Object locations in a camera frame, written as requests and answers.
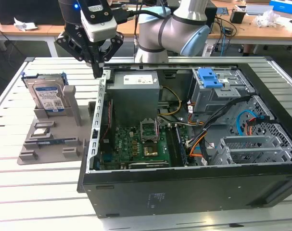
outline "office desk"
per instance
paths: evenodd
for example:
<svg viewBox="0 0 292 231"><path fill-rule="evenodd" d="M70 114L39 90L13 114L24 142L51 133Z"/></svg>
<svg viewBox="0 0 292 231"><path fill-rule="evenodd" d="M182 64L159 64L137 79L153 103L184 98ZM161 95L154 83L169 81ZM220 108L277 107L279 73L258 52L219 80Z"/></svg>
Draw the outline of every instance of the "office desk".
<svg viewBox="0 0 292 231"><path fill-rule="evenodd" d="M49 47L52 57L58 57L54 44L55 38L48 34L52 25L39 25L36 30L20 31L13 25L1 25L0 30L8 37L8 39L16 41L45 41ZM0 40L6 38L0 33Z"/></svg>
<svg viewBox="0 0 292 231"><path fill-rule="evenodd" d="M217 7L227 7L227 9L235 8L235 5L243 5L241 2L221 2L212 1ZM283 17L292 19L292 14L275 12ZM231 11L229 15L218 15L222 19L229 21ZM276 27L261 27L258 28L253 20L255 16L244 16L241 24L234 24L237 28L237 34L230 40L233 44L265 44L265 45L292 45L292 32L285 29L285 27L277 25ZM223 22L224 26L233 28L226 22ZM209 35L206 46L203 51L203 56L210 56L212 47L216 44L220 37L219 25L214 23L212 33Z"/></svg>
<svg viewBox="0 0 292 231"><path fill-rule="evenodd" d="M217 7L227 7L228 9L234 8L234 5L242 5L241 2L221 2L212 1ZM280 13L281 16L292 18L292 14ZM229 21L231 11L229 15L222 15L221 17ZM230 41L232 44L267 44L267 45L292 45L292 32L289 32L284 27L277 25L274 27L258 28L252 23L255 16L245 16L242 24L234 24L237 27L237 35ZM28 40L28 41L45 41L51 52L52 57L58 57L54 41L58 35L64 30L63 26L38 26L37 30L33 31L19 31L14 26L2 26L0 29L6 34L9 39L12 40ZM126 42L132 42L134 36L134 20L118 26L119 32L123 33ZM217 24L214 24L212 33L208 36L206 46L203 51L203 56L210 56L212 47L215 45L220 37L220 30ZM0 40L5 40L0 33Z"/></svg>

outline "hard drive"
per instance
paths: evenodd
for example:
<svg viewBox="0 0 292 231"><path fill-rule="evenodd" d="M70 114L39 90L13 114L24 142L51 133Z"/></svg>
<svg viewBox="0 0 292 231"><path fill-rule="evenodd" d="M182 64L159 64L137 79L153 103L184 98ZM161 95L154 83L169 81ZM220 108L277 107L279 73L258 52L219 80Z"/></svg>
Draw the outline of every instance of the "hard drive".
<svg viewBox="0 0 292 231"><path fill-rule="evenodd" d="M65 73L23 76L22 80L36 103L36 109L44 109L49 115L55 115L70 107L63 97L63 88L68 85Z"/></svg>

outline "blue drive bay latch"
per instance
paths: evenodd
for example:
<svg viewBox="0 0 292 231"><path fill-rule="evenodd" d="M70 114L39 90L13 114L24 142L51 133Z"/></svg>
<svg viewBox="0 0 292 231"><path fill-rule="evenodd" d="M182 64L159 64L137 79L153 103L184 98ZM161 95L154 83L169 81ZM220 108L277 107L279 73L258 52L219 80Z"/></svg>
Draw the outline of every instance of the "blue drive bay latch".
<svg viewBox="0 0 292 231"><path fill-rule="evenodd" d="M204 88L222 88L223 84L219 82L216 74L211 68L199 68L198 75L203 82Z"/></svg>

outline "robotic arm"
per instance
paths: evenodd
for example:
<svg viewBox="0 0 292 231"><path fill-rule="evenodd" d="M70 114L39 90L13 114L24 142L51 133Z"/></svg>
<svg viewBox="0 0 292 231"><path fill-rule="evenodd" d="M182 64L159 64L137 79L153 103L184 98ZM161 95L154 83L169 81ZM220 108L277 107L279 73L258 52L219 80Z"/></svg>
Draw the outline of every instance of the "robotic arm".
<svg viewBox="0 0 292 231"><path fill-rule="evenodd" d="M95 78L102 76L104 61L109 61L123 44L123 35L116 32L117 21L106 0L59 0L65 21L64 32L56 42L79 61L92 67ZM106 39L111 45L104 51Z"/></svg>
<svg viewBox="0 0 292 231"><path fill-rule="evenodd" d="M140 48L136 62L168 62L166 49L194 56L209 34L204 14L207 0L182 0L172 17L163 16L161 7L141 11L112 10L107 0L58 0L65 21L64 32L56 42L79 61L92 67L95 78L102 76L109 61L123 44L117 25L128 18L140 17ZM101 46L110 39L104 51Z"/></svg>

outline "green circuit board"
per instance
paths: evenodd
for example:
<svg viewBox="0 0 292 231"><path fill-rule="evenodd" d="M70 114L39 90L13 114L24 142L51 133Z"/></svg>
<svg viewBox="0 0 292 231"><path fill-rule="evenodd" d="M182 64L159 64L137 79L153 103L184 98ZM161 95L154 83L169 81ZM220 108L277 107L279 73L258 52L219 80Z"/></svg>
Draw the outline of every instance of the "green circuit board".
<svg viewBox="0 0 292 231"><path fill-rule="evenodd" d="M143 127L143 134L152 135L151 126ZM102 164L104 169L119 169L121 165L136 162L166 162L171 167L168 144L166 140L165 127L159 128L159 140L141 141L139 127L117 127L115 131L114 151L104 153ZM188 139L188 132L185 126L179 127L180 139L183 142Z"/></svg>

